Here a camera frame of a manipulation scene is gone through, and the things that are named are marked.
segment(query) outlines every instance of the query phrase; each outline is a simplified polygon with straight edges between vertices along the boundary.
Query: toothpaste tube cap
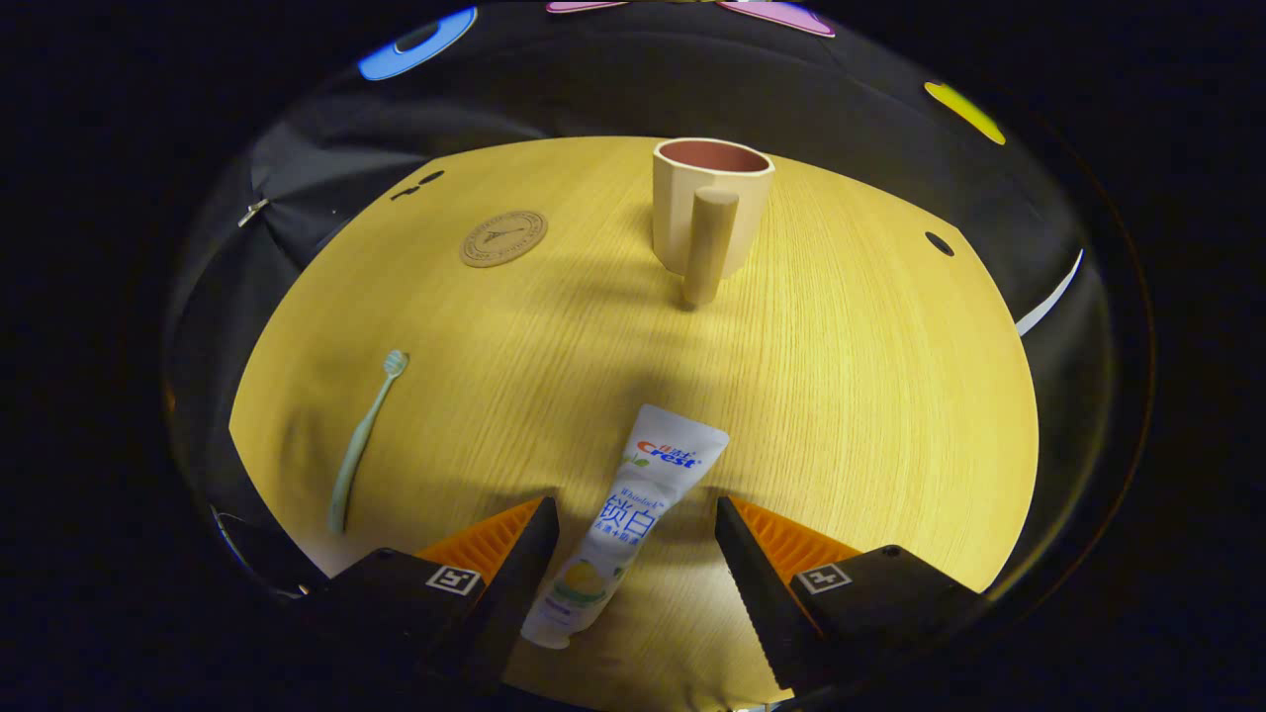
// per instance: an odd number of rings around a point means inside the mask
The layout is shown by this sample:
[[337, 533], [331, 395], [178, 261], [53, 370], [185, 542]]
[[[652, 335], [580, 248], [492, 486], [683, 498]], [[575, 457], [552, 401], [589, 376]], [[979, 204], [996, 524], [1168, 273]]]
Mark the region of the toothpaste tube cap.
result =
[[551, 625], [547, 618], [536, 614], [536, 611], [528, 613], [527, 620], [523, 621], [523, 627], [519, 628], [519, 635], [527, 639], [528, 642], [551, 650], [562, 650], [571, 645], [571, 637], [566, 632]]

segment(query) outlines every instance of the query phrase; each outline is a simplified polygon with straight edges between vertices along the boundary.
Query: mug handle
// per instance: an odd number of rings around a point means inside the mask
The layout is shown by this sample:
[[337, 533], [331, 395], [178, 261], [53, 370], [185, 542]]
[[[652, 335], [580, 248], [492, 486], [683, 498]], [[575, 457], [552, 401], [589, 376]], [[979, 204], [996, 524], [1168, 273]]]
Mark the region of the mug handle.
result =
[[681, 296], [687, 305], [703, 307], [715, 299], [737, 212], [737, 193], [714, 186], [695, 190], [690, 215], [690, 256], [686, 279], [681, 283]]

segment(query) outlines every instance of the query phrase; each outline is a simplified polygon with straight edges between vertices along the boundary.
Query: pink sticker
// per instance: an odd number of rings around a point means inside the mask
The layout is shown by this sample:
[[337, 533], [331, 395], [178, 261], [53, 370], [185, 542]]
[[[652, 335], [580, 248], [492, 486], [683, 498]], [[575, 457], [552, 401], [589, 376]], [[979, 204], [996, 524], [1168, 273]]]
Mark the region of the pink sticker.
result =
[[[584, 3], [553, 3], [553, 5], [582, 5]], [[819, 37], [836, 37], [836, 30], [822, 22], [818, 15], [795, 3], [717, 3], [727, 10], [770, 20]]]
[[584, 10], [596, 10], [613, 5], [628, 5], [628, 3], [546, 3], [546, 11], [561, 15], [565, 13], [580, 13]]

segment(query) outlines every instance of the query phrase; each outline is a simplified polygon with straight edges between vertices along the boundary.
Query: lemon illustration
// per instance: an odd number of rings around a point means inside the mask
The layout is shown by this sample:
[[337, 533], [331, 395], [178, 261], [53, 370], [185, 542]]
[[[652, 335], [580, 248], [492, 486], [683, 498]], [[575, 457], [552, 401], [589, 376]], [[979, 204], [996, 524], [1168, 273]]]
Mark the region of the lemon illustration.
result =
[[567, 573], [562, 582], [567, 588], [581, 595], [598, 595], [603, 593], [603, 578], [598, 575], [598, 569], [585, 560], [577, 561]]

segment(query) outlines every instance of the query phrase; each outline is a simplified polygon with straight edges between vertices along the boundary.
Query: metal clip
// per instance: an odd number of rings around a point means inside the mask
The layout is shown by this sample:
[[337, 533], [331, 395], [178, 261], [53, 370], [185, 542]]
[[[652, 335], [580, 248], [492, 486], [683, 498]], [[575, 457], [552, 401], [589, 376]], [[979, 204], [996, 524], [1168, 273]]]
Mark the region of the metal clip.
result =
[[246, 209], [246, 214], [242, 215], [241, 220], [238, 220], [238, 227], [239, 228], [241, 227], [246, 227], [246, 224], [248, 222], [251, 222], [251, 218], [253, 218], [254, 214], [258, 213], [267, 204], [268, 204], [268, 199], [265, 198], [263, 200], [260, 200], [258, 203], [253, 203], [253, 204], [248, 205], [247, 209]]

